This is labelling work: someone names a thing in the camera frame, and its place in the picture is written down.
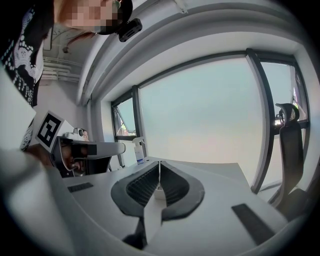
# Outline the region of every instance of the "white ceiling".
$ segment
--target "white ceiling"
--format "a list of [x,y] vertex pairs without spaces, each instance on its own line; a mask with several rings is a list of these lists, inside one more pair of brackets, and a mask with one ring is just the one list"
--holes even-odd
[[113,101],[133,85],[178,64],[217,53],[242,51],[246,48],[294,54],[301,45],[276,35],[257,32],[228,32],[199,37],[172,47],[150,59],[123,79],[104,98]]

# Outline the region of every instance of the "white wall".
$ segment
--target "white wall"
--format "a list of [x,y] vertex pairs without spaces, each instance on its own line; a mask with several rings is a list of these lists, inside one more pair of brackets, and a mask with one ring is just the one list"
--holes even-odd
[[40,82],[37,106],[34,107],[36,115],[31,145],[38,143],[35,135],[48,111],[67,120],[73,127],[88,129],[86,108],[76,105],[76,93],[76,83],[57,80],[42,80]]
[[304,47],[301,47],[294,56],[302,72],[310,108],[309,146],[304,161],[303,176],[298,184],[299,188],[306,190],[315,173],[320,155],[320,84],[317,76],[317,73],[320,74],[320,66],[318,61],[309,57],[316,58],[317,55],[311,51],[308,54]]
[[[99,141],[101,142],[115,142],[113,125],[112,125],[112,113],[111,113],[111,102],[101,101],[97,103],[95,109],[96,122]],[[121,168],[118,156],[114,155],[110,161],[111,169],[118,170]]]

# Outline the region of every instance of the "chair backrest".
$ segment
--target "chair backrest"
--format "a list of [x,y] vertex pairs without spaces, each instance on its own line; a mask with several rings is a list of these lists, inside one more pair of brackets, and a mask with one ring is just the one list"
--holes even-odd
[[304,152],[302,132],[299,123],[299,111],[290,104],[276,104],[281,108],[283,127],[280,128],[280,148],[282,156],[282,184],[269,200],[269,203],[280,208],[292,189],[300,181],[304,172]]

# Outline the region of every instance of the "open window pane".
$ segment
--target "open window pane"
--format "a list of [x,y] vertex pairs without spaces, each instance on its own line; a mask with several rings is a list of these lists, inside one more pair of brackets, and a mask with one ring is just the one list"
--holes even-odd
[[[262,62],[261,64],[270,85],[273,104],[292,103],[299,109],[299,120],[305,120],[307,115],[302,108],[302,92],[297,85],[297,79],[299,83],[299,77],[296,74],[295,68],[280,63]],[[279,114],[279,111],[280,107],[274,106],[275,115]],[[275,125],[280,124],[277,117]]]
[[133,136],[136,135],[136,125],[134,118],[134,109],[132,98],[126,100],[116,107],[116,120],[118,122],[116,128],[117,136]]

